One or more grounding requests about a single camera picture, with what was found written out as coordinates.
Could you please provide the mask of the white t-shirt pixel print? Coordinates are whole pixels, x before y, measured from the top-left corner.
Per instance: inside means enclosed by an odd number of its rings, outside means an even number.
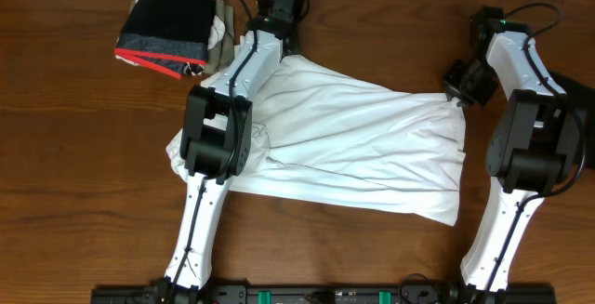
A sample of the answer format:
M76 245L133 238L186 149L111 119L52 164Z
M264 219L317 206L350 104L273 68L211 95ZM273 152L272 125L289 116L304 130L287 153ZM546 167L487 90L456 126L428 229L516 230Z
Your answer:
M255 96L248 161L231 188L451 226L465 129L443 93L396 92L289 56Z

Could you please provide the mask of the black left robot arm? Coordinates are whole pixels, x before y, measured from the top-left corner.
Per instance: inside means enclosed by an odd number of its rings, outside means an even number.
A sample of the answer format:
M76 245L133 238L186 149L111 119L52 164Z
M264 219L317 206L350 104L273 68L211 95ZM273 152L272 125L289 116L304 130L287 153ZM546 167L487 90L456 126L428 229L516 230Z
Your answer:
M253 97L285 56L297 54L297 27L272 17L255 20L231 65L187 97L179 155L189 181L165 271L171 290L199 290L207 283L221 208L250 152Z

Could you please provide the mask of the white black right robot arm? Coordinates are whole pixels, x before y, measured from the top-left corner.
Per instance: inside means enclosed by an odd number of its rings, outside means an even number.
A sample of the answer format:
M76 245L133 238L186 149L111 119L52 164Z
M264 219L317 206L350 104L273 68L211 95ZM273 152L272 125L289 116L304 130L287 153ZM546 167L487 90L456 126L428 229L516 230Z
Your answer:
M443 81L463 107L485 104L498 87L508 104L487 147L490 195L470 251L461 263L466 286L485 294L508 286L508 269L529 220L548 197L577 181L584 163L582 114L545 67L535 36L503 17L470 25L473 59L456 61Z

